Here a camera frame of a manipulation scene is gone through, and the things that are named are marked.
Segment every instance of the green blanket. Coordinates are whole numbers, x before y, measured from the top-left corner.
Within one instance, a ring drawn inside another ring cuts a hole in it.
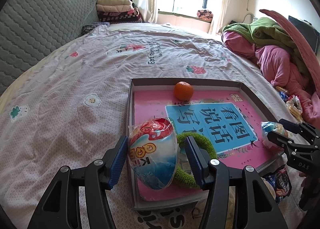
[[[251,24],[234,23],[223,28],[222,32],[234,31],[245,37],[257,47],[276,45],[286,50],[299,72],[309,77],[310,73],[301,54],[290,36],[270,18],[262,17]]]

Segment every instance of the white bedsheet with floral print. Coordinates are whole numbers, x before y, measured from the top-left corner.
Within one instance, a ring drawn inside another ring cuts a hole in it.
[[[27,228],[61,166],[87,166],[125,134],[130,79],[156,77],[243,82],[276,118],[294,121],[260,70],[217,41],[160,25],[100,26],[53,52],[0,100],[0,204],[18,229]],[[265,172],[284,161],[280,158]],[[303,217],[297,206],[301,178],[291,168],[289,177],[293,191],[280,208],[294,229]],[[80,196],[86,229],[83,188]],[[189,229],[200,223],[191,215],[194,205],[165,213],[130,210],[125,168],[107,196],[118,229]]]

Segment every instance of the black clamp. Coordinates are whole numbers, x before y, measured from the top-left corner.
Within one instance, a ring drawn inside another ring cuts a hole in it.
[[[113,149],[87,167],[63,166],[44,192],[28,229],[81,229],[79,187],[84,186],[91,229],[116,229],[105,190],[118,183],[127,158],[128,138],[121,136]]]
[[[284,149],[287,165],[308,175],[299,206],[304,211],[310,210],[320,196],[320,130],[305,122],[293,123],[281,119],[279,123],[284,129],[300,134],[310,144],[296,144],[294,140],[275,131],[268,133],[268,140]]]
[[[286,229],[287,224],[267,186],[252,166],[229,168],[211,160],[206,150],[199,149],[194,138],[185,140],[186,154],[196,183],[209,190],[199,229],[224,229],[227,219],[229,187],[236,187],[234,229]]]

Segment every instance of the windowsill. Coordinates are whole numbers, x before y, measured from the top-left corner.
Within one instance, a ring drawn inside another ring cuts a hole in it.
[[[197,17],[187,16],[187,15],[178,14],[178,13],[173,13],[173,12],[158,11],[158,13],[159,13],[159,14],[164,14],[164,15],[174,15],[174,16],[177,16],[177,17],[183,17],[183,18],[188,18],[188,19],[195,19],[195,20],[198,20],[198,21],[211,23],[211,22],[209,22],[209,21],[205,21],[205,20],[199,19],[199,18],[197,18]]]

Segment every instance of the black monitor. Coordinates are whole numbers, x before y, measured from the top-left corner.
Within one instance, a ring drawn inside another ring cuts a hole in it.
[[[298,20],[292,16],[289,16],[288,19],[301,32],[304,38],[308,41],[312,50],[317,54],[320,44],[319,32],[310,23]]]

